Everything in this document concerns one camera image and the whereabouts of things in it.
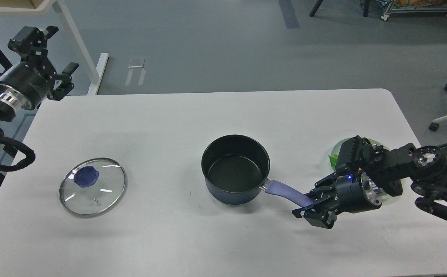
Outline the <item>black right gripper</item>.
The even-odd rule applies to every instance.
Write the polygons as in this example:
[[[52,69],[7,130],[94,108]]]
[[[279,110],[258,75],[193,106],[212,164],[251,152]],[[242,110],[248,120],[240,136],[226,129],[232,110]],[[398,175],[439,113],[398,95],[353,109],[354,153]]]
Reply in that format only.
[[[292,210],[296,218],[305,219],[310,225],[331,229],[342,212],[359,213],[379,209],[382,197],[377,195],[358,173],[339,176],[333,172],[315,182],[310,191],[314,205]]]

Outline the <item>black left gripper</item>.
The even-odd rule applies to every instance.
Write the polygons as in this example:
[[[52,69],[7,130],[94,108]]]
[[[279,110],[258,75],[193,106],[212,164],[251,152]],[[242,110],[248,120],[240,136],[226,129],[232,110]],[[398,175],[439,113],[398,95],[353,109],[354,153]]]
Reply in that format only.
[[[51,66],[47,42],[58,31],[57,26],[45,29],[25,26],[9,40],[8,49],[17,53],[23,63],[12,66],[0,77],[0,102],[13,110],[33,110],[47,96],[49,100],[60,101],[74,89],[72,74],[78,69],[79,63],[70,62],[60,74],[53,73],[49,77],[43,77],[29,67]]]

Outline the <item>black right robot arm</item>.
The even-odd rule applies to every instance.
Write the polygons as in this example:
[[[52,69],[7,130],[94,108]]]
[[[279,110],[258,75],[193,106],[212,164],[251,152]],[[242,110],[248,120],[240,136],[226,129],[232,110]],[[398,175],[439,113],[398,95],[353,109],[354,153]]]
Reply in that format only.
[[[360,136],[341,144],[334,172],[317,181],[305,194],[311,203],[292,214],[330,229],[343,212],[369,212],[382,206],[383,196],[401,196],[406,178],[419,196],[416,207],[447,221],[447,143],[387,150]]]

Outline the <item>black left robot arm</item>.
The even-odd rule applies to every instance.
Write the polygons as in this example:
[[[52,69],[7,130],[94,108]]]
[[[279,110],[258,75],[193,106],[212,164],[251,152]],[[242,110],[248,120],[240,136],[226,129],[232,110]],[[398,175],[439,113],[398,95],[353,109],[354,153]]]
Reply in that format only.
[[[0,121],[12,121],[19,109],[37,109],[45,99],[60,101],[74,89],[72,74],[78,63],[71,62],[58,72],[48,57],[47,42],[57,32],[56,26],[23,27],[7,44],[20,56],[14,65],[0,49]],[[32,149],[6,137],[0,128],[0,172],[21,170],[35,158]]]

